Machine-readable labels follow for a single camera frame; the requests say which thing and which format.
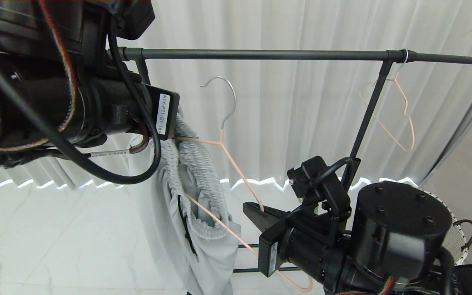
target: wire hanger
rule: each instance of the wire hanger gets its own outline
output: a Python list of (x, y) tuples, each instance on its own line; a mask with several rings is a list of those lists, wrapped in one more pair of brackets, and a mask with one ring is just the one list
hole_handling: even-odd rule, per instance
[[(238, 165), (236, 165), (236, 162), (234, 162), (234, 159), (232, 159), (229, 151), (227, 150), (227, 148), (223, 144), (223, 128), (225, 127), (225, 122), (227, 121), (227, 119), (229, 119), (230, 116), (232, 116), (232, 114), (234, 114), (234, 111), (236, 110), (236, 102), (237, 102), (236, 92), (234, 91), (234, 87), (232, 86), (231, 82), (229, 82), (229, 80), (227, 80), (227, 79), (225, 79), (225, 78), (223, 78), (219, 75), (217, 75), (215, 77), (212, 77), (207, 83), (200, 85), (200, 87), (208, 86), (208, 84), (214, 79), (221, 79), (221, 80), (227, 82), (227, 84), (230, 86), (230, 88), (232, 90), (232, 97), (234, 99), (234, 104), (232, 105), (232, 110), (225, 116), (225, 118), (223, 118), (223, 121), (221, 122), (220, 140), (219, 141), (208, 141), (208, 140), (202, 140), (202, 139), (199, 139), (199, 138), (192, 138), (192, 137), (186, 137), (186, 136), (176, 136), (173, 139), (175, 139), (175, 140), (189, 140), (189, 141), (195, 141), (195, 142), (201, 142), (201, 143), (205, 143), (205, 144), (213, 144), (213, 145), (220, 146), (223, 149), (225, 155), (227, 155), (227, 157), (229, 159), (229, 162), (231, 162), (231, 164), (234, 167), (234, 169), (236, 170), (236, 172), (238, 172), (238, 175), (241, 177), (241, 179), (243, 179), (245, 185), (247, 185), (247, 187), (249, 187), (249, 190), (254, 195), (254, 198), (256, 198), (256, 201), (260, 205), (260, 210), (264, 211), (262, 200), (260, 199), (258, 194), (254, 191), (254, 189), (251, 187), (251, 184), (249, 183), (249, 181), (247, 181), (247, 178), (245, 177), (245, 175), (243, 175), (240, 168), (238, 168)], [(249, 246), (248, 243), (246, 243), (242, 238), (240, 238), (236, 233), (234, 233), (226, 224), (221, 222), (221, 220), (219, 220), (219, 218), (217, 218), (210, 210), (208, 210), (207, 208), (202, 206), (202, 204), (200, 204), (197, 200), (195, 200), (194, 198), (189, 196), (189, 194), (185, 193), (185, 196), (189, 200), (191, 200), (191, 202), (193, 202), (195, 205), (197, 205), (199, 208), (201, 208), (203, 211), (205, 211), (205, 213), (210, 215), (210, 217), (212, 217), (215, 221), (217, 221), (221, 226), (223, 226), (223, 228), (225, 228), (229, 232), (229, 234), (233, 235), (236, 239), (238, 239), (245, 246), (245, 248), (250, 250), (255, 256), (258, 255), (258, 253), (251, 246)], [(311, 278), (310, 276), (308, 276), (309, 277), (309, 286), (307, 288), (303, 288), (303, 287), (298, 286), (296, 283), (294, 283), (289, 278), (287, 278), (283, 273), (281, 273), (279, 271), (276, 271), (276, 273), (279, 276), (281, 276), (281, 278), (283, 278), (283, 280), (287, 281), (289, 284), (291, 284), (296, 289), (298, 289), (302, 292), (310, 292), (313, 289), (313, 278)]]
[(223, 132), (224, 132), (223, 129), (225, 128), (225, 122), (227, 121), (227, 119), (229, 119), (230, 116), (232, 116), (232, 114), (234, 114), (234, 111), (236, 110), (236, 102), (237, 102), (236, 91), (234, 91), (234, 87), (232, 86), (231, 82), (229, 80), (221, 77), (220, 75), (212, 77), (207, 83), (200, 85), (200, 87), (208, 86), (209, 83), (214, 79), (221, 79), (221, 80), (225, 81), (230, 86), (230, 88), (232, 90), (232, 97), (234, 99), (234, 104), (232, 105), (232, 110), (225, 116), (225, 118), (223, 118), (223, 121), (221, 122), (220, 140), (219, 141), (209, 141), (209, 140), (202, 140), (202, 139), (199, 139), (199, 138), (191, 138), (191, 137), (185, 137), (185, 136), (177, 136), (177, 137), (174, 137), (174, 139), (175, 140), (197, 141), (197, 142), (202, 142), (202, 143), (206, 143), (206, 144), (213, 144), (213, 145), (217, 145), (217, 146), (221, 147), (221, 149), (223, 149), (225, 155), (228, 157), (229, 162), (231, 163), (232, 167), (234, 167), (234, 169), (236, 170), (238, 175), (241, 177), (241, 179), (243, 179), (245, 185), (247, 185), (247, 187), (249, 187), (249, 190), (253, 194), (254, 198), (256, 198), (256, 201), (260, 205), (260, 210), (264, 211), (262, 200), (260, 199), (258, 194), (255, 192), (254, 188), (251, 187), (251, 184), (249, 183), (249, 181), (247, 181), (247, 178), (245, 177), (245, 175), (243, 175), (243, 172), (241, 172), (238, 165), (236, 165), (236, 162), (234, 162), (234, 159), (232, 159), (232, 157), (229, 153), (229, 150), (227, 150), (227, 148), (223, 144)]
[[(395, 77), (393, 79), (386, 79), (386, 81), (391, 81), (391, 82), (394, 82), (398, 88), (398, 90), (400, 91), (400, 93), (402, 94), (403, 96), (403, 99), (405, 101), (405, 108), (403, 110), (403, 115), (408, 118), (409, 120), (409, 125), (411, 127), (411, 135), (412, 135), (412, 143), (411, 143), (411, 147), (409, 149), (405, 149), (401, 143), (391, 134), (391, 132), (389, 132), (387, 130), (387, 128), (384, 126), (384, 124), (382, 124), (382, 122), (380, 122), (380, 119), (378, 119), (378, 117), (373, 114), (372, 117), (380, 124), (380, 126), (382, 126), (382, 128), (386, 131), (386, 133), (392, 138), (392, 140), (399, 146), (401, 147), (401, 149), (403, 149), (403, 151), (405, 151), (406, 153), (410, 153), (414, 150), (414, 141), (415, 141), (415, 136), (414, 136), (414, 127), (413, 127), (413, 120), (411, 119), (411, 116), (409, 116), (407, 114), (407, 108), (408, 108), (408, 105), (409, 105), (409, 102), (408, 102), (408, 99), (407, 99), (407, 96), (405, 95), (405, 92), (402, 90), (401, 86), (399, 85), (398, 83), (398, 74), (399, 74), (399, 71), (402, 69), (402, 67), (405, 65), (405, 63), (407, 62), (408, 58), (409, 58), (409, 51), (407, 49), (405, 49), (405, 61), (403, 62), (403, 64), (401, 64), (401, 66), (399, 66), (398, 68), (398, 71), (397, 73), (395, 74)], [(358, 95), (360, 96), (360, 99), (362, 100), (363, 104), (365, 104), (365, 106), (367, 107), (367, 102), (365, 102), (365, 99), (362, 97), (362, 90), (363, 88), (365, 88), (365, 86), (367, 85), (370, 85), (370, 86), (374, 86), (376, 84), (376, 81), (375, 82), (368, 82), (366, 84), (364, 84), (361, 88), (360, 88), (360, 92), (358, 93)]]

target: gray fabric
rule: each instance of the gray fabric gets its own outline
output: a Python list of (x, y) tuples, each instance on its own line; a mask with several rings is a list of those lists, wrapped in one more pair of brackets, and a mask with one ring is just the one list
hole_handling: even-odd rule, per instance
[[(178, 116), (177, 136), (195, 136)], [(185, 288), (192, 295), (232, 295), (230, 276), (234, 269), (238, 240), (214, 222), (183, 195), (186, 192), (207, 207), (238, 235), (240, 225), (231, 221), (219, 178), (201, 143), (172, 140), (161, 142), (161, 163), (149, 180), (132, 186), (152, 258), (167, 289)], [(152, 149), (129, 157), (131, 174), (143, 172), (152, 159)], [(182, 196), (183, 215), (195, 254), (185, 239), (178, 210)]]

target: marble wall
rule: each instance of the marble wall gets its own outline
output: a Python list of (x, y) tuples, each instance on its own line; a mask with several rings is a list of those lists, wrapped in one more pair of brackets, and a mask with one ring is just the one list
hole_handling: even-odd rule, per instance
[[(252, 200), (244, 186), (227, 191), (234, 220), (243, 237), (256, 243), (259, 232), (241, 212)], [(296, 198), (273, 184), (257, 186), (264, 203), (282, 209), (296, 206)], [(256, 258), (240, 249), (236, 268), (256, 267)], [(185, 295), (184, 290), (163, 290), (150, 247), (138, 217), (136, 199), (127, 186), (76, 191), (54, 185), (37, 188), (0, 187), (0, 295)], [(287, 276), (307, 286), (301, 272)], [(296, 294), (278, 276), (234, 274), (235, 295)], [(315, 284), (313, 294), (323, 294)]]

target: white curtain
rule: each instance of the white curtain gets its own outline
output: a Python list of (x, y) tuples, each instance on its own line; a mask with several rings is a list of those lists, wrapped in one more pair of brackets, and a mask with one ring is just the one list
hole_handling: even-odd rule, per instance
[[(472, 1), (327, 0), (153, 0), (155, 22), (136, 41), (143, 48), (387, 50), (472, 56)], [(238, 94), (236, 112), (225, 125), (225, 144), (248, 179), (274, 177), (321, 155), (327, 163), (349, 155), (365, 106), (360, 87), (377, 77), (372, 61), (148, 60), (154, 86), (176, 91), (189, 124), (206, 140), (219, 138), (232, 106), (229, 79)], [(394, 76), (399, 65), (393, 67)], [(135, 70), (133, 62), (129, 68)], [(416, 145), (405, 153), (371, 120), (359, 157), (357, 177), (425, 178), (472, 104), (472, 65), (412, 62), (399, 82), (408, 99)], [(372, 88), (365, 90), (369, 97)], [(404, 101), (388, 82), (375, 110), (404, 146), (410, 146)], [(100, 150), (125, 148), (131, 137), (113, 136)], [(222, 178), (239, 176), (217, 147), (212, 156)], [(121, 156), (98, 160), (128, 173)], [(42, 159), (0, 170), (0, 182), (33, 179), (78, 187), (93, 177), (73, 163)], [(104, 181), (93, 179), (97, 185)]]

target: white cable label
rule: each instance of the white cable label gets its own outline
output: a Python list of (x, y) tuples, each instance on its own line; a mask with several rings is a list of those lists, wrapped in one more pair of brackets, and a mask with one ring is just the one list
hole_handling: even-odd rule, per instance
[(170, 95), (161, 93), (159, 95), (158, 116), (156, 118), (156, 129), (161, 135), (167, 130), (167, 117), (169, 115)]
[(278, 242), (272, 244), (270, 247), (270, 259), (269, 259), (269, 276), (276, 270), (276, 255), (278, 253)]

